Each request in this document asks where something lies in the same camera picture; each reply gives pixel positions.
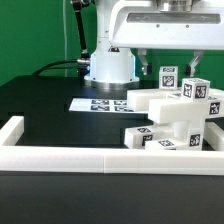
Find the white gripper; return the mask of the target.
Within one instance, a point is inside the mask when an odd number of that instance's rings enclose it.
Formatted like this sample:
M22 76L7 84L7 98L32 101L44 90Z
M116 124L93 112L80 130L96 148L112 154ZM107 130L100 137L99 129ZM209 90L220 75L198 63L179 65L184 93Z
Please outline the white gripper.
M185 66L193 76L203 50L224 50L224 0L119 0L112 9L109 41L137 51L144 76L152 74L146 49L195 50Z

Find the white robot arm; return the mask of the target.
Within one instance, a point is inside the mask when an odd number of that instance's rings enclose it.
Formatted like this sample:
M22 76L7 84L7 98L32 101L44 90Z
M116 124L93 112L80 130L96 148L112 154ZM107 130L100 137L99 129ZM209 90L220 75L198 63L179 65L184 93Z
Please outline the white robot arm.
M133 48L143 71L149 49L192 50L193 75L206 50L224 50L224 0L94 0L97 45L90 57L90 86L136 86Z

